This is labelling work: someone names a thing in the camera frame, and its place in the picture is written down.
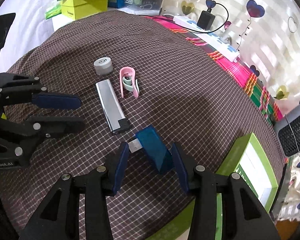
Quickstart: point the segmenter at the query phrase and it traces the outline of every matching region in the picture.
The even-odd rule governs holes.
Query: blue gripper pad
[[[124,177],[124,171],[127,168],[128,158],[130,154],[129,145],[124,143],[119,147],[120,158],[116,170],[114,172],[114,185],[112,192],[116,195],[121,188],[121,182]]]
[[[173,158],[173,164],[176,168],[176,172],[179,178],[179,183],[183,191],[187,194],[189,192],[188,184],[188,173],[186,171],[185,165],[181,159],[180,153],[175,143],[172,144],[171,154]]]
[[[81,100],[76,95],[45,92],[32,95],[32,103],[40,108],[66,110],[77,109],[81,106]]]
[[[171,153],[152,125],[137,132],[136,138],[145,150],[152,166],[157,169],[159,174],[165,174],[173,168]]]

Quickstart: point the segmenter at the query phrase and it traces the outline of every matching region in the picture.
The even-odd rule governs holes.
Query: metal screw
[[[105,166],[99,166],[97,167],[97,172],[104,172],[106,171],[106,167]]]
[[[231,174],[231,177],[234,178],[234,179],[240,179],[240,174],[234,172],[234,173]]]
[[[15,148],[14,153],[15,153],[17,156],[21,156],[21,155],[23,154],[23,150],[22,150],[21,147],[17,147],[17,148]]]
[[[69,173],[65,173],[61,176],[61,179],[63,180],[67,180],[67,179],[70,179],[70,174]]]
[[[203,167],[202,165],[198,165],[198,166],[196,166],[195,169],[196,169],[197,171],[204,171],[206,168]]]
[[[33,129],[39,130],[40,128],[41,128],[41,124],[39,124],[38,122],[34,123]]]

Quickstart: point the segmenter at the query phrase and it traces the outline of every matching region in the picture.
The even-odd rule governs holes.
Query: checkered fabric
[[[107,76],[133,128],[111,136],[95,89],[93,62],[110,57]],[[136,70],[140,97],[120,97],[119,70]],[[62,139],[47,139],[34,152],[31,166],[0,171],[0,197],[9,219],[20,231],[65,172],[88,173],[104,163],[121,141],[154,125],[166,145],[179,141],[197,162],[216,171],[236,138],[254,132],[279,180],[283,152],[272,127],[247,94],[215,61],[184,37],[159,23],[119,11],[77,20],[56,31],[22,57],[11,73],[39,76],[50,91],[77,94],[74,111],[39,109],[30,104],[6,109],[10,120],[31,115],[81,116],[86,129]],[[175,171],[160,176],[142,150],[130,155],[121,191],[107,198],[116,240],[145,239],[179,214],[191,201],[183,194]],[[85,238],[84,196],[80,202],[80,238]]]
[[[236,62],[230,62],[214,47],[206,43],[201,38],[198,38],[190,31],[175,25],[172,19],[168,20],[165,17],[151,17],[155,21],[159,22],[166,28],[175,33],[180,33],[186,37],[186,39],[192,42],[194,45],[203,49],[207,55],[209,55],[218,65],[225,70],[247,93],[253,103],[263,113],[264,117],[268,120],[269,124],[272,124],[270,116],[273,114],[276,121],[282,118],[278,106],[270,93],[263,85],[261,80],[253,73],[253,71],[239,58],[236,58]]]

